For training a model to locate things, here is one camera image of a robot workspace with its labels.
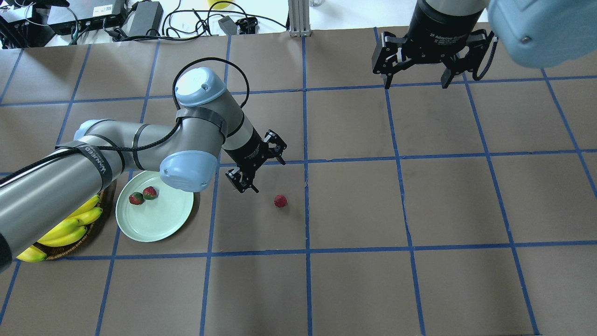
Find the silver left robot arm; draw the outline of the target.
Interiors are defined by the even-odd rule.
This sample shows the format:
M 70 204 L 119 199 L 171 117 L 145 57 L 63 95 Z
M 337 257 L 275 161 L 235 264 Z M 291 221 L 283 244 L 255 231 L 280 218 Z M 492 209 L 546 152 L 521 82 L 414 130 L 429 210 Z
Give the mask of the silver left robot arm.
M 175 77 L 175 124 L 94 119 L 72 141 L 1 179 L 1 269 L 123 171 L 154 171 L 166 185 L 206 189 L 224 151 L 236 163 L 228 180 L 256 190 L 256 171 L 270 159 L 284 164 L 286 143 L 269 130 L 260 136 L 221 78 L 207 67 L 186 66 Z

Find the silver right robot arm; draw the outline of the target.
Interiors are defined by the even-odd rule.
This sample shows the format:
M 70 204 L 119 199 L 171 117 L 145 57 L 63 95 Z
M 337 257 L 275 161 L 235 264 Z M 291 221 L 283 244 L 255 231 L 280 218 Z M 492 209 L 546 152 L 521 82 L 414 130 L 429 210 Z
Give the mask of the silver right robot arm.
M 444 89 L 469 72 L 486 76 L 495 49 L 527 68 L 550 68 L 596 49 L 594 0 L 418 0 L 405 36 L 382 32 L 372 72 L 385 89 L 416 64 L 443 64 Z

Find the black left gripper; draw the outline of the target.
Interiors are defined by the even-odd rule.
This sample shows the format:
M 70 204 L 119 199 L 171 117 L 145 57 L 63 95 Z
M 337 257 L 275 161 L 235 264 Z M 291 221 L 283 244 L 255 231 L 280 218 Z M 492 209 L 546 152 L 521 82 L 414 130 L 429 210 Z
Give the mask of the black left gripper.
M 286 165 L 282 155 L 287 149 L 287 144 L 271 129 L 265 136 L 260 136 L 252 124 L 240 124 L 237 130 L 226 138 L 222 148 L 236 163 L 236 168 L 228 170 L 225 176 L 239 193 L 245 193 L 248 189 L 259 193 L 259 189 L 254 185 L 254 178 L 256 170 L 266 160 L 275 159 Z

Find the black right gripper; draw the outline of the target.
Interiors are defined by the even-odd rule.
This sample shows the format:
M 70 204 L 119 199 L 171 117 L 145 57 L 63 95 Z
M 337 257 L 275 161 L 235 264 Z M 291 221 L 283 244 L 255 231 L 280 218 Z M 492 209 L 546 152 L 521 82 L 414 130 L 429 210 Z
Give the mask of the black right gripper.
M 372 55 L 372 72 L 390 89 L 394 76 L 413 63 L 442 62 L 442 89 L 457 75 L 470 72 L 480 81 L 495 56 L 495 33 L 473 31 L 486 5 L 481 0 L 418 0 L 405 37 L 382 32 Z M 463 58 L 456 53 L 468 48 Z

